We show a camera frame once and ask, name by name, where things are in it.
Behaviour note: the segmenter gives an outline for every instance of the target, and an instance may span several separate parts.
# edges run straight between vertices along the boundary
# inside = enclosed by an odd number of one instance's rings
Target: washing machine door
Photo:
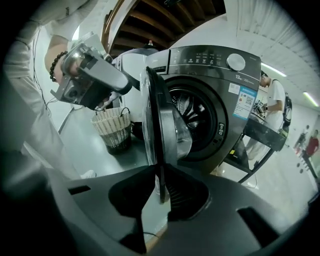
[[[192,146],[191,133],[173,105],[164,79],[146,67],[140,77],[142,130],[150,165],[176,165]]]

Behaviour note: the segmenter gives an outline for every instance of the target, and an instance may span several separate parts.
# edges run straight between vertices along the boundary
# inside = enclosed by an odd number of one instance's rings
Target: control knob
[[[226,63],[234,71],[243,70],[246,66],[245,59],[237,53],[230,54],[226,59]]]

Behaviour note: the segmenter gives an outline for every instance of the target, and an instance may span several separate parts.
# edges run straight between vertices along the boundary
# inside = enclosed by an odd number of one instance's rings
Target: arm
[[[61,52],[67,51],[68,42],[72,40],[73,34],[79,24],[88,16],[97,2],[98,0],[89,0],[70,16],[61,20],[52,21],[53,35],[47,53],[44,57],[45,68],[48,72],[50,72],[50,67],[57,55]],[[61,71],[61,62],[63,59],[64,56],[60,58],[53,71],[53,75],[58,84],[61,83],[63,77]]]
[[[283,102],[281,100],[277,100],[275,105],[268,106],[268,111],[269,112],[282,111],[282,108],[283,108]]]

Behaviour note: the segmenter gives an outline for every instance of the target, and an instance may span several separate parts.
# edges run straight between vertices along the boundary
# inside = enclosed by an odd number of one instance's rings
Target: wooden ceiling
[[[224,0],[182,0],[170,7],[164,5],[165,0],[134,1],[114,38],[108,38],[110,25],[124,0],[104,21],[101,41],[112,57],[141,48],[149,40],[160,51],[168,49],[196,27],[226,13]]]

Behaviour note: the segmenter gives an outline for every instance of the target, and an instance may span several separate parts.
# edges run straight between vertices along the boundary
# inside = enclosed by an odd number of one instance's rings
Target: control panel
[[[191,45],[170,49],[168,74],[226,79],[258,90],[261,59],[224,46]]]

